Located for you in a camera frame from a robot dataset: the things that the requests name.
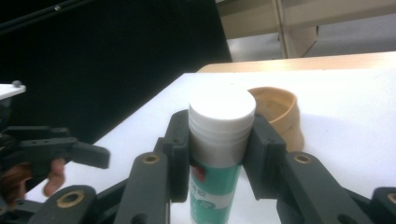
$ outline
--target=green bottle label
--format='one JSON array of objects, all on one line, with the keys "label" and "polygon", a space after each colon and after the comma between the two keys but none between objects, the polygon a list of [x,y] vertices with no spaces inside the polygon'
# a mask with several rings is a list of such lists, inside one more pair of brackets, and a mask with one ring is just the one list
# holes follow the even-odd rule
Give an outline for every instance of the green bottle label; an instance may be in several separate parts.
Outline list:
[{"label": "green bottle label", "polygon": [[191,217],[196,224],[227,223],[240,164],[213,168],[195,161],[191,166]]}]

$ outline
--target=gray floor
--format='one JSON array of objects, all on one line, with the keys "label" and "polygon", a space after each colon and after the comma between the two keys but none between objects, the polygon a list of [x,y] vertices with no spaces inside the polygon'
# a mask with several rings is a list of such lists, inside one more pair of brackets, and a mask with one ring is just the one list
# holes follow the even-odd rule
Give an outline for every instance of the gray floor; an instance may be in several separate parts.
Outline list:
[{"label": "gray floor", "polygon": [[[281,59],[277,34],[228,40],[234,62]],[[396,50],[396,14],[322,25],[304,57]]]}]

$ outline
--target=brown cup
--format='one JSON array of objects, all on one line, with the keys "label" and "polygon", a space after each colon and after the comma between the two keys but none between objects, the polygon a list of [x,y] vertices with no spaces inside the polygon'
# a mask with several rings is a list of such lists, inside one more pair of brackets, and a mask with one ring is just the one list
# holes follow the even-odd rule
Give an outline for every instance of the brown cup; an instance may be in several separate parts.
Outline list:
[{"label": "brown cup", "polygon": [[304,137],[297,97],[289,91],[273,87],[260,87],[249,92],[256,100],[256,114],[269,121],[286,142],[287,151],[302,151]]}]

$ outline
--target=teal and white bottle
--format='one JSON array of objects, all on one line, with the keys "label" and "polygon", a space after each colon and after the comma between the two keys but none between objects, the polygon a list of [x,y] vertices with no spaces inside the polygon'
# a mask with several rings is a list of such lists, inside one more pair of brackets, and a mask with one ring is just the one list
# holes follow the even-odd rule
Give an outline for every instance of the teal and white bottle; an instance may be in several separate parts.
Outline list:
[{"label": "teal and white bottle", "polygon": [[204,88],[190,100],[191,222],[228,222],[256,102],[230,85]]}]

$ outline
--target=white bottle cap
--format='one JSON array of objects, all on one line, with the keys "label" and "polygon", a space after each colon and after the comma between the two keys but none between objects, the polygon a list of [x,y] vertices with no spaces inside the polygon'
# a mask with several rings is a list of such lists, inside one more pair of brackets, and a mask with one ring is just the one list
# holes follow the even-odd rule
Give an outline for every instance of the white bottle cap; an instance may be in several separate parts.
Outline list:
[{"label": "white bottle cap", "polygon": [[228,167],[243,159],[256,102],[230,85],[207,87],[190,100],[191,154],[206,165]]}]

